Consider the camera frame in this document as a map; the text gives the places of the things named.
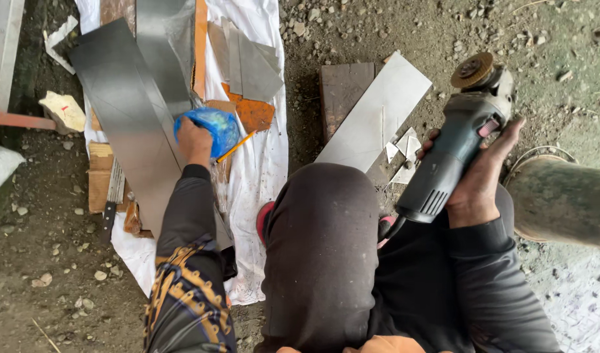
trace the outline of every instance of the concrete floor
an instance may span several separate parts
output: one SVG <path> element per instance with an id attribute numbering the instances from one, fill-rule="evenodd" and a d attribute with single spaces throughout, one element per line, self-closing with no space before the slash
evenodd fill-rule
<path id="1" fill-rule="evenodd" d="M 285 44 L 289 172 L 311 163 L 323 148 L 319 100 L 308 100 L 319 97 L 319 66 L 327 61 L 371 61 L 380 68 L 395 50 L 434 83 L 400 134 L 414 127 L 421 136 L 439 127 L 446 101 L 441 93 L 455 92 L 449 86 L 454 67 L 469 55 L 489 51 L 514 72 L 518 93 L 514 112 L 528 120 L 508 164 L 531 147 L 558 143 L 581 164 L 600 168 L 600 41 L 592 36 L 600 28 L 600 0 L 554 0 L 514 12 L 528 2 L 349 0 L 343 9 L 341 0 L 327 0 L 326 7 L 332 6 L 334 12 L 322 11 L 320 24 L 308 24 L 310 38 L 289 38 Z M 281 23 L 300 16 L 298 4 L 299 0 L 280 1 L 280 9 L 288 13 Z M 473 10 L 477 11 L 471 18 Z M 81 103 L 77 79 L 42 48 L 42 31 L 57 29 L 69 14 L 77 16 L 73 0 L 26 1 L 10 111 L 42 115 L 37 100 L 46 90 L 72 94 Z M 545 43 L 525 45 L 525 31 L 543 36 Z M 558 82 L 556 78 L 568 70 L 573 77 Z M 572 113 L 574 107 L 581 109 Z M 63 141 L 73 141 L 75 147 L 65 151 Z M 146 298 L 128 271 L 97 283 L 93 277 L 97 269 L 106 262 L 120 262 L 111 248 L 96 245 L 96 234 L 87 232 L 100 223 L 98 216 L 73 214 L 75 207 L 87 203 L 83 137 L 0 127 L 0 144 L 32 159 L 16 171 L 15 183 L 9 180 L 0 189 L 0 352 L 53 351 L 31 323 L 32 317 L 62 352 L 140 349 Z M 386 168 L 387 177 L 401 163 L 397 157 Z M 83 192 L 73 192 L 75 185 Z M 402 189 L 390 186 L 379 192 L 384 214 L 393 213 Z M 30 212 L 20 217 L 12 212 L 13 203 Z M 4 234 L 9 226 L 15 230 Z M 526 278 L 564 351 L 600 352 L 600 250 L 518 241 Z M 83 243 L 91 246 L 78 253 L 76 247 Z M 55 244 L 60 244 L 59 256 L 52 255 Z M 32 288 L 31 279 L 45 272 L 53 274 L 53 283 Z M 95 309 L 74 319 L 71 314 L 79 297 L 92 299 Z M 250 352 L 262 339 L 262 304 L 233 307 L 232 315 L 239 351 Z"/>

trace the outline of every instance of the pencil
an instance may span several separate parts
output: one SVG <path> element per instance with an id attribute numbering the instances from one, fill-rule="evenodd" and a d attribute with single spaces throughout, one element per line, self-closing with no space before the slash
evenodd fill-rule
<path id="1" fill-rule="evenodd" d="M 242 144 L 245 143 L 245 141 L 247 141 L 250 137 L 252 137 L 252 135 L 254 135 L 255 133 L 257 133 L 256 130 L 250 132 L 248 134 L 248 136 L 245 136 L 245 138 L 241 141 L 239 141 L 239 143 L 237 143 L 233 148 L 231 148 L 228 152 L 226 152 L 223 156 L 217 158 L 217 163 L 221 163 L 223 160 L 225 160 L 228 156 L 230 156 L 234 151 L 236 151 L 237 148 L 239 148 L 239 146 L 241 146 Z"/>

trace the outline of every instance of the angle grinder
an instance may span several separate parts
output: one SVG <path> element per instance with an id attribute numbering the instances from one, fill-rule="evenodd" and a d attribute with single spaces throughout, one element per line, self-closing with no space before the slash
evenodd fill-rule
<path id="1" fill-rule="evenodd" d="M 452 94 L 446 103 L 441 133 L 400 196 L 396 204 L 399 216 L 386 239 L 406 220 L 433 222 L 483 140 L 507 125 L 513 77 L 505 66 L 493 65 L 493 59 L 491 53 L 479 53 L 457 66 L 451 84 L 461 92 Z"/>

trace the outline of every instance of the hand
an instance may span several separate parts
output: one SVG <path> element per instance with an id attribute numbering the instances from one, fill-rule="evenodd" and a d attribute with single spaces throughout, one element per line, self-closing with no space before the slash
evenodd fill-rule
<path id="1" fill-rule="evenodd" d="M 495 202 L 498 177 L 503 161 L 518 142 L 523 125 L 524 118 L 510 122 L 489 148 L 481 145 L 480 152 L 446 202 L 450 228 L 476 226 L 500 217 Z M 433 147 L 433 140 L 439 133 L 439 129 L 430 132 L 429 140 L 418 153 L 419 160 Z"/>
<path id="2" fill-rule="evenodd" d="M 180 117 L 180 129 L 178 130 L 178 147 L 184 155 L 188 164 L 199 164 L 211 168 L 211 148 L 213 137 L 207 129 L 197 127 L 186 116 Z"/>

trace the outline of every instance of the leg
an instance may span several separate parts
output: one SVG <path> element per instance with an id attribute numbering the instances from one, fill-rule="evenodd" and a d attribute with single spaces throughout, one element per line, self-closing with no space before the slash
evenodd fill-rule
<path id="1" fill-rule="evenodd" d="M 290 178 L 265 230 L 265 340 L 256 352 L 365 343 L 377 224 L 376 190 L 362 172 L 314 163 Z"/>
<path id="2" fill-rule="evenodd" d="M 513 233 L 513 202 L 505 188 L 496 190 L 496 206 L 505 229 Z M 379 252 L 376 269 L 377 315 L 393 322 L 374 325 L 374 333 L 404 332 L 426 351 L 473 351 L 454 286 L 452 264 L 444 250 L 442 211 L 432 224 L 406 221 Z"/>

